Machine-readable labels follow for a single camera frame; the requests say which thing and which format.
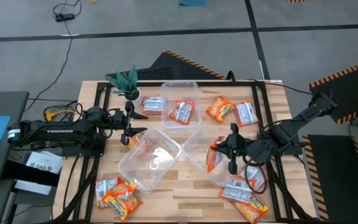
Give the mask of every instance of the sticker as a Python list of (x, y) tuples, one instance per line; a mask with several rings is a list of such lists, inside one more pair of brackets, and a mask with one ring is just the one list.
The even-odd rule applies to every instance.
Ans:
[(20, 129), (12, 129), (7, 132), (7, 134), (14, 134), (14, 133), (20, 133)]

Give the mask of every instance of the chip bag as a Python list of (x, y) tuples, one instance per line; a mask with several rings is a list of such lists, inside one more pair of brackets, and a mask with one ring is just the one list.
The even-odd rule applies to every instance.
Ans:
[(224, 141), (224, 136), (219, 136), (214, 143), (209, 147), (208, 153), (206, 155), (206, 171), (211, 172), (221, 161), (222, 154), (218, 151), (215, 151), (213, 148), (216, 147), (217, 144), (222, 143)]
[(128, 181), (117, 184), (112, 190), (111, 195), (119, 199), (126, 199), (135, 191), (136, 185)]
[(254, 107), (250, 101), (245, 101), (236, 105), (236, 116), (239, 127), (258, 122)]
[(96, 195), (97, 207), (98, 208), (108, 208), (108, 206), (102, 202), (102, 198), (110, 190), (112, 190), (117, 184), (121, 184), (123, 182), (124, 182), (124, 180), (122, 180), (121, 177), (116, 177), (114, 179), (96, 180), (94, 191), (95, 191), (95, 195)]
[[(249, 180), (251, 187), (255, 187), (255, 180)], [(227, 182), (219, 193), (219, 198), (249, 203), (252, 198), (252, 190), (244, 180), (232, 179)]]
[(254, 223), (256, 219), (265, 215), (269, 210), (268, 206), (261, 201), (256, 194), (252, 195), (249, 203), (231, 202), (232, 205), (238, 209), (241, 215), (246, 218), (250, 223)]
[(162, 114), (164, 110), (164, 100), (161, 96), (143, 97), (143, 113), (150, 115)]
[(206, 113), (223, 122), (223, 118), (234, 108), (234, 104), (220, 96), (207, 110)]
[[(240, 179), (240, 180), (245, 180), (246, 179), (246, 166), (244, 166), (242, 168), (242, 172), (240, 172), (239, 174), (237, 174), (234, 178), (235, 179)], [(254, 167), (254, 166), (247, 166), (247, 178), (253, 179), (255, 180), (255, 186), (253, 187), (254, 190), (259, 189), (260, 186), (262, 186), (265, 183), (265, 178), (264, 175), (262, 173), (263, 171), (259, 168), (259, 167)]]
[(193, 112), (195, 104), (192, 101), (175, 100), (178, 108), (169, 114), (169, 118), (181, 124), (190, 123), (190, 114)]
[(116, 198), (110, 191), (106, 196), (102, 198), (103, 203), (113, 208), (119, 215), (123, 222), (129, 214), (134, 212), (142, 202), (139, 202), (135, 195), (131, 194), (127, 199)]
[(128, 147), (132, 149), (132, 147), (139, 142), (140, 138), (144, 135), (144, 131), (135, 134), (134, 136), (129, 138)]

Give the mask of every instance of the green plant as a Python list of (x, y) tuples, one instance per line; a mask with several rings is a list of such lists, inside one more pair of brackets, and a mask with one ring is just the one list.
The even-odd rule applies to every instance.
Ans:
[(106, 75), (106, 80), (118, 89), (113, 91), (113, 93), (119, 96), (132, 97), (138, 94), (136, 88), (137, 70), (135, 66), (132, 67), (128, 74), (126, 72), (120, 73), (116, 71), (115, 77)]

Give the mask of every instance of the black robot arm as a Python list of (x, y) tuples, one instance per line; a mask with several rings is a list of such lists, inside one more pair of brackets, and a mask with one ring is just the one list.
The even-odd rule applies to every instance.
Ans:
[(298, 131), (313, 119), (324, 116), (337, 108), (337, 103), (331, 97), (323, 94), (315, 94), (309, 107), (296, 115), (293, 119), (276, 121), (279, 124), (270, 124), (258, 133), (257, 140), (243, 138), (239, 134), (236, 123), (231, 124), (232, 134), (224, 142), (217, 145), (217, 150), (231, 160), (229, 162), (229, 172), (237, 173), (236, 157), (242, 156), (244, 162), (248, 163), (246, 156), (251, 161), (263, 163), (270, 156), (279, 156), (288, 147), (304, 146), (303, 142), (298, 141)]
[(55, 142), (63, 149), (62, 156), (100, 156), (103, 155), (106, 134), (104, 130), (124, 130), (121, 142), (128, 145), (131, 137), (147, 128), (132, 128), (131, 118), (147, 119), (137, 114), (134, 105), (128, 101), (127, 115), (120, 109), (113, 109), (113, 115), (94, 106), (82, 112), (77, 121), (46, 122), (21, 121), (8, 127), (8, 143), (15, 147), (31, 145), (32, 149), (44, 146), (44, 142)]

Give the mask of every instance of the wooden table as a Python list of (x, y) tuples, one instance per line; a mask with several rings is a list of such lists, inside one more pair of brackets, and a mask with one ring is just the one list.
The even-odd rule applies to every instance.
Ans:
[[(93, 106), (97, 83), (98, 81), (83, 82), (78, 102), (83, 105), (84, 109)], [(284, 88), (275, 85), (266, 86), (273, 120), (291, 118)], [(208, 106), (211, 105), (219, 95), (225, 96), (233, 103), (253, 100), (251, 87), (247, 86), (200, 86), (199, 88), (201, 89), (200, 106), (202, 122), (214, 125), (215, 128), (219, 129), (223, 134), (230, 132), (229, 124), (236, 120), (234, 113), (229, 114), (225, 117), (224, 122), (220, 123), (205, 113)], [(144, 96), (160, 95), (160, 87), (141, 87), (140, 89)], [(261, 93), (259, 93), (259, 99), (263, 120), (264, 123), (267, 124)], [(113, 94), (110, 96), (109, 109), (120, 107), (123, 110), (123, 106), (123, 97)], [(141, 107), (137, 108), (136, 111), (140, 113)], [(157, 128), (163, 130), (160, 116), (149, 116), (147, 120), (132, 120), (131, 123), (132, 127), (147, 127), (149, 129)], [(245, 138), (255, 139), (258, 130), (258, 126), (254, 124), (240, 128), (240, 134)], [(179, 144), (186, 141), (191, 134), (190, 131), (180, 134), (172, 132), (166, 133)], [(115, 131), (111, 138), (107, 140), (104, 156), (101, 157), (99, 163), (98, 179), (108, 179), (119, 175), (117, 164), (129, 150), (127, 146), (123, 146), (120, 143), (121, 134), (122, 131)], [(60, 181), (53, 205), (53, 214), (55, 216), (62, 212), (63, 197), (73, 161), (74, 158), (65, 159), (62, 173), (60, 174)], [(296, 201), (305, 209), (306, 213), (315, 216), (316, 214), (303, 164), (294, 156), (283, 156), (282, 162), (289, 191)], [(90, 159), (88, 170), (90, 170), (92, 163), (93, 161)], [(77, 191), (81, 165), (82, 158), (78, 160), (73, 171), (68, 189), (67, 204)], [(143, 201), (144, 204), (139, 207), (136, 212), (131, 214), (126, 222), (244, 222), (244, 218), (230, 203), (218, 198), (220, 190), (220, 187), (208, 181), (182, 154), (155, 190), (149, 194), (135, 193), (136, 197)], [(282, 217), (286, 217), (282, 195), (278, 189), (277, 193)], [(82, 199), (80, 218), (85, 215), (87, 196), (88, 191), (85, 192)], [(269, 188), (264, 194), (260, 195), (259, 198), (270, 207), (270, 210), (258, 221), (275, 221)], [(91, 222), (120, 221), (113, 209), (97, 209), (95, 201), (93, 204)]]

